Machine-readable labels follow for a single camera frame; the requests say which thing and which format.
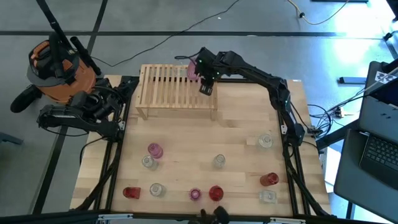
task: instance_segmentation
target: laptop screen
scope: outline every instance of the laptop screen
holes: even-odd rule
[[[398,108],[398,78],[370,93],[373,98]]]

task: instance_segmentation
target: wooden table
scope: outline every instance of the wooden table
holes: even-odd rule
[[[118,85],[121,76],[108,78],[113,85]],[[303,83],[289,80],[288,86],[292,102],[304,121],[310,124]],[[138,117],[134,102],[131,107],[113,211],[198,214],[201,208],[212,213],[222,205],[230,215],[292,215],[277,112],[272,108],[264,87],[251,83],[219,83],[216,121],[211,121],[207,113],[178,110],[152,110],[151,119],[144,121]],[[255,141],[265,133],[272,136],[274,143],[269,150],[258,151]],[[96,138],[96,133],[90,133],[88,141]],[[315,143],[310,136],[304,140]],[[164,149],[155,171],[141,164],[142,158],[149,154],[147,147],[152,142],[159,143]],[[105,147],[106,141],[98,141],[85,149],[71,208],[81,204],[97,184]],[[317,150],[303,143],[300,153],[309,191],[322,208],[330,212]],[[226,158],[221,170],[211,166],[217,154]],[[279,183],[263,187],[259,178],[269,172],[278,174]],[[149,193],[150,185],[155,182],[167,188],[164,197],[153,197]],[[208,196],[213,185],[224,190],[224,198],[220,202],[213,202]],[[141,187],[139,200],[123,196],[122,191],[128,186]],[[199,202],[192,202],[188,197],[189,190],[194,187],[203,193]],[[259,203],[258,193],[264,189],[277,193],[277,204]],[[299,212],[303,213],[297,186],[296,196]]]

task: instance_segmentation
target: black robotic arm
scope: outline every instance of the black robotic arm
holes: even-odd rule
[[[290,104],[290,91],[287,89],[286,80],[272,76],[260,69],[246,63],[235,52],[218,52],[214,55],[202,47],[195,60],[195,73],[202,77],[200,92],[211,95],[214,81],[222,75],[238,74],[268,89],[272,107],[279,111],[287,126],[285,137],[292,146],[300,146],[305,131],[293,114]]]

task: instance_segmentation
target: laptop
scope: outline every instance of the laptop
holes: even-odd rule
[[[365,97],[359,128],[369,133],[360,167],[398,190],[398,78]]]

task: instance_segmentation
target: gray floor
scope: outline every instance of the gray floor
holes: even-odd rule
[[[64,30],[92,31],[101,1],[47,1]],[[176,31],[216,12],[225,10],[233,1],[187,0],[112,0],[109,1],[99,31]],[[342,3],[295,1],[311,21],[333,14]],[[287,1],[242,0],[229,12],[210,19],[194,31],[294,32],[284,36],[180,36],[173,37],[155,50],[142,54],[117,67],[98,62],[105,74],[137,75],[143,63],[174,63],[175,55],[190,55],[206,46],[213,52],[233,50],[260,69],[283,78],[303,80],[308,103],[329,108],[362,89],[361,85],[339,85],[340,76],[365,77],[369,62],[390,62],[392,55],[381,37],[389,32],[394,17],[384,1],[368,4],[349,3],[334,18],[319,26],[310,26],[296,18]],[[20,114],[9,111],[11,101],[28,84],[27,54],[45,36],[18,36],[17,30],[50,30],[46,18],[34,1],[0,0],[0,60],[3,97],[0,103],[0,131],[24,140],[22,146],[0,144],[0,216],[22,215],[31,210],[43,171],[49,159],[55,135],[39,129],[39,110],[50,103],[46,98],[35,102]],[[312,37],[297,37],[306,32]],[[324,37],[325,34],[342,35]],[[92,55],[116,63],[166,36],[124,35],[97,36]],[[80,40],[87,45],[89,36]],[[390,41],[398,47],[396,37]],[[348,111],[359,111],[360,101],[347,105]],[[315,108],[310,112],[319,113]],[[349,123],[354,116],[342,119]],[[67,211],[78,173],[78,154],[85,137],[67,138],[44,212]],[[345,216],[346,202],[331,195],[332,212]]]

